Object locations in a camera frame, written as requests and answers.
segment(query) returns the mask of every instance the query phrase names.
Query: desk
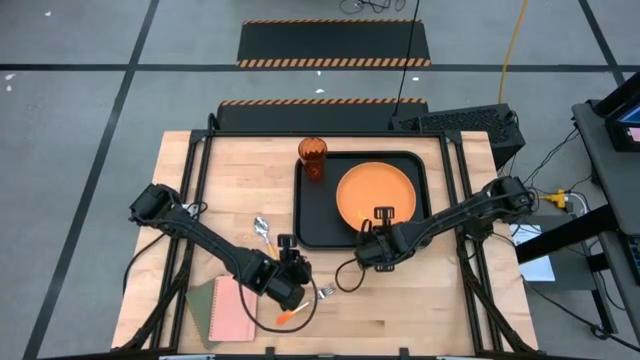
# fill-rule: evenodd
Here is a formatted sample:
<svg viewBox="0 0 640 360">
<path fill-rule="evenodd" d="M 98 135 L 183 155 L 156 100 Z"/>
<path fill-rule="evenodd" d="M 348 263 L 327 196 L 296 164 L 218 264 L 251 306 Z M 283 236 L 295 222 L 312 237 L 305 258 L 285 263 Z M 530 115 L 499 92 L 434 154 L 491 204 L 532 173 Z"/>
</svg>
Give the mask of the desk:
<svg viewBox="0 0 640 360">
<path fill-rule="evenodd" d="M 160 148 L 154 183 L 180 187 L 189 132 L 166 132 Z M 433 212 L 449 206 L 439 142 L 432 138 L 324 138 L 331 151 L 408 150 L 423 160 Z M 292 233 L 293 171 L 297 137 L 220 137 L 215 138 L 209 159 L 204 201 L 209 205 L 200 220 L 228 241 L 264 250 L 253 234 L 253 219 L 264 216 L 270 224 L 270 236 Z M 464 149 L 473 191 L 478 191 L 496 176 L 486 133 L 463 133 Z M 453 168 L 457 169 L 453 146 Z M 196 155 L 199 163 L 201 154 Z M 190 194 L 194 193 L 192 177 Z M 457 186 L 462 198 L 462 187 Z M 506 225 L 496 224 L 496 232 L 509 236 Z M 140 231 L 136 252 L 158 235 Z M 453 231 L 434 238 L 431 245 L 395 272 L 369 271 L 361 289 L 352 294 L 336 293 L 318 306 L 309 326 L 294 334 L 257 331 L 250 343 L 225 343 L 216 353 L 264 354 L 274 346 L 277 354 L 363 354 L 397 355 L 407 347 L 412 355 L 469 355 L 473 353 L 469 322 L 465 309 L 462 279 L 455 253 Z M 168 240 L 160 242 L 142 256 L 131 269 L 113 346 L 125 343 L 142 324 L 158 299 Z M 352 258 L 351 252 L 310 252 L 302 249 L 313 265 L 319 286 L 333 281 L 336 267 Z M 496 305 L 523 340 L 537 348 L 531 315 L 520 279 L 518 263 L 511 245 L 489 238 L 485 255 Z M 196 247 L 190 285 L 196 286 L 223 272 L 222 263 Z M 360 272 L 345 268 L 341 280 L 355 284 Z M 174 307 L 170 306 L 165 324 L 170 324 Z M 479 307 L 481 320 L 486 319 Z M 278 305 L 268 297 L 259 299 L 258 319 L 270 326 L 280 314 Z M 301 323 L 307 311 L 288 326 Z M 482 331 L 485 348 L 490 347 L 486 321 Z M 169 331 L 163 332 L 161 345 L 168 344 Z M 200 343 L 195 322 L 185 314 L 179 351 L 207 352 Z"/>
<path fill-rule="evenodd" d="M 636 281 L 625 252 L 628 237 L 640 237 L 638 204 L 640 204 L 640 153 L 616 152 L 604 127 L 604 119 L 595 114 L 590 104 L 572 107 L 576 126 L 582 135 L 608 204 L 535 239 L 518 246 L 521 263 L 544 256 L 567 245 L 598 236 L 603 253 L 590 256 L 592 272 L 610 269 L 627 315 L 640 342 L 640 285 Z M 610 316 L 604 327 L 615 332 Z"/>
</svg>

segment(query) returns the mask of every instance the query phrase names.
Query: yellow connector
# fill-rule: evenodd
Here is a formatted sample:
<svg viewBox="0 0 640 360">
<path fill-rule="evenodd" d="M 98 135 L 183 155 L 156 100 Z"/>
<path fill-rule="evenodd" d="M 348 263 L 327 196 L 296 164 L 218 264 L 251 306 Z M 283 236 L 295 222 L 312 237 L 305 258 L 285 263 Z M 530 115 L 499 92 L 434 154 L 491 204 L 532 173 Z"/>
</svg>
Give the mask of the yellow connector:
<svg viewBox="0 0 640 360">
<path fill-rule="evenodd" d="M 539 198 L 554 203 L 560 209 L 567 209 L 567 197 L 563 189 L 558 189 L 555 194 L 540 196 Z"/>
</svg>

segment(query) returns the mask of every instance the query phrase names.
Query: wooden table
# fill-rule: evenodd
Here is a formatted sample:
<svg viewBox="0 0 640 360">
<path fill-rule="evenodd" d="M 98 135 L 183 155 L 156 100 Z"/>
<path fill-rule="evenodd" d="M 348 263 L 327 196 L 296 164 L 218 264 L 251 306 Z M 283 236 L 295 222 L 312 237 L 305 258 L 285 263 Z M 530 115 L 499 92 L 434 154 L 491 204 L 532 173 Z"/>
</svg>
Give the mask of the wooden table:
<svg viewBox="0 0 640 360">
<path fill-rule="evenodd" d="M 154 183 L 180 187 L 188 139 L 189 132 L 164 134 Z M 496 177 L 491 149 L 486 133 L 463 133 L 463 140 L 475 192 Z M 204 195 L 209 210 L 201 216 L 202 223 L 236 245 L 263 251 L 266 251 L 263 242 L 253 233 L 253 219 L 257 215 L 269 221 L 272 239 L 279 233 L 292 233 L 293 171 L 300 141 L 301 138 L 295 137 L 214 138 Z M 449 206 L 437 139 L 334 137 L 325 141 L 331 151 L 409 150 L 416 153 L 425 164 L 432 211 Z M 458 198 L 462 199 L 455 150 L 453 146 L 449 149 Z M 200 155 L 197 155 L 196 172 L 199 163 Z M 195 192 L 196 179 L 197 174 L 193 174 L 190 194 Z M 509 236 L 504 224 L 496 224 L 496 232 Z M 136 252 L 157 235 L 155 230 L 141 229 Z M 168 240 L 160 242 L 133 266 L 113 346 L 125 343 L 155 306 L 168 243 Z M 537 348 L 512 246 L 490 237 L 484 247 L 496 305 L 522 338 Z M 313 265 L 318 286 L 332 282 L 336 267 L 353 257 L 349 251 L 302 252 Z M 223 271 L 219 260 L 196 246 L 190 286 L 200 285 Z M 359 277 L 357 267 L 348 266 L 341 273 L 341 282 L 351 286 Z M 478 309 L 484 325 L 485 348 L 490 349 L 486 314 L 482 306 Z M 173 312 L 174 306 L 170 306 L 161 345 L 169 342 Z M 185 312 L 179 351 L 207 352 L 191 313 Z M 275 326 L 280 313 L 273 300 L 267 296 L 259 299 L 260 322 Z M 305 310 L 287 325 L 293 327 L 307 315 Z M 213 351 L 263 354 L 268 346 L 275 346 L 277 354 L 397 355 L 400 347 L 408 347 L 412 355 L 473 354 L 453 231 L 435 237 L 429 247 L 397 266 L 393 273 L 368 271 L 362 288 L 351 294 L 339 292 L 323 301 L 314 320 L 300 332 L 278 335 L 258 330 L 253 342 L 225 343 Z"/>
</svg>

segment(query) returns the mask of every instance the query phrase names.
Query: notebook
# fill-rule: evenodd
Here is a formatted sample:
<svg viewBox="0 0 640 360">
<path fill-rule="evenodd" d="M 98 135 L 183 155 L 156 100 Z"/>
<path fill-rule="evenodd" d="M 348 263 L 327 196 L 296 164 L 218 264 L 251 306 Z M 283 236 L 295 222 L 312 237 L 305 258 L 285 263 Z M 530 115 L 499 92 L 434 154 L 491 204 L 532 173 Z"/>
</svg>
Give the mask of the notebook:
<svg viewBox="0 0 640 360">
<path fill-rule="evenodd" d="M 209 324 L 211 324 L 211 307 L 213 306 L 213 285 L 215 279 L 193 287 L 187 291 L 187 307 L 196 322 L 198 334 L 204 347 L 208 350 L 218 345 L 219 341 L 209 341 Z"/>
<path fill-rule="evenodd" d="M 258 295 L 243 287 L 244 300 L 253 317 L 258 309 Z M 209 341 L 253 341 L 256 325 L 240 302 L 238 283 L 231 276 L 218 276 L 213 291 Z"/>
</svg>

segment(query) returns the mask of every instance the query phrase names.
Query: green notebook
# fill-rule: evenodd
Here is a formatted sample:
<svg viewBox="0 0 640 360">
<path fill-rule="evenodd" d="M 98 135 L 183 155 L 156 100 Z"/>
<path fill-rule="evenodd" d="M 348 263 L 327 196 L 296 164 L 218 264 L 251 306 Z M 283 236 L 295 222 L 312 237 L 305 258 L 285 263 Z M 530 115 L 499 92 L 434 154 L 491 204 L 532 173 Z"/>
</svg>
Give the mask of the green notebook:
<svg viewBox="0 0 640 360">
<path fill-rule="evenodd" d="M 211 308 L 213 306 L 213 292 L 215 278 L 206 283 L 193 287 L 187 291 L 187 306 L 193 315 L 200 333 L 200 340 L 207 349 L 213 349 L 219 341 L 209 341 L 209 325 L 211 323 Z"/>
</svg>

